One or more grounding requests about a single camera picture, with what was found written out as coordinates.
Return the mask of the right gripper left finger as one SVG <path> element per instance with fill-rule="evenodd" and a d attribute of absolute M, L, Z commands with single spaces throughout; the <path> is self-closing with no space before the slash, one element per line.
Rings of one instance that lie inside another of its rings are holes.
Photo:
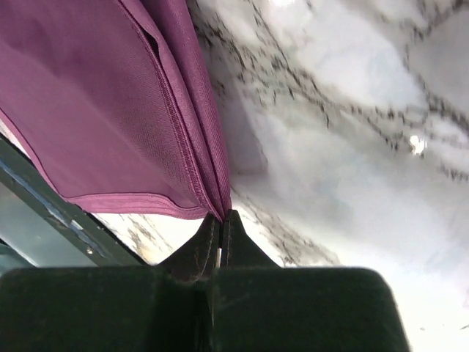
<path fill-rule="evenodd" d="M 3 351 L 209 351 L 220 222 L 159 265 L 22 268 L 1 278 Z"/>

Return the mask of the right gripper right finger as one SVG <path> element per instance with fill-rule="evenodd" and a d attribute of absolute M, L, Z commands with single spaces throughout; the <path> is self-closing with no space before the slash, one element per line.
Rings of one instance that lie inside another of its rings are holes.
<path fill-rule="evenodd" d="M 210 280 L 213 351 L 408 351 L 393 293 L 367 268 L 282 268 L 232 210 Z"/>

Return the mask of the purple cloth napkin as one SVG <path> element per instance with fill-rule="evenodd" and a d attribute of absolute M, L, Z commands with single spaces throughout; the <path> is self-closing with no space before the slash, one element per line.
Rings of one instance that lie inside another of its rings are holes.
<path fill-rule="evenodd" d="M 231 207 L 184 1 L 3 1 L 1 121 L 87 212 L 224 219 Z"/>

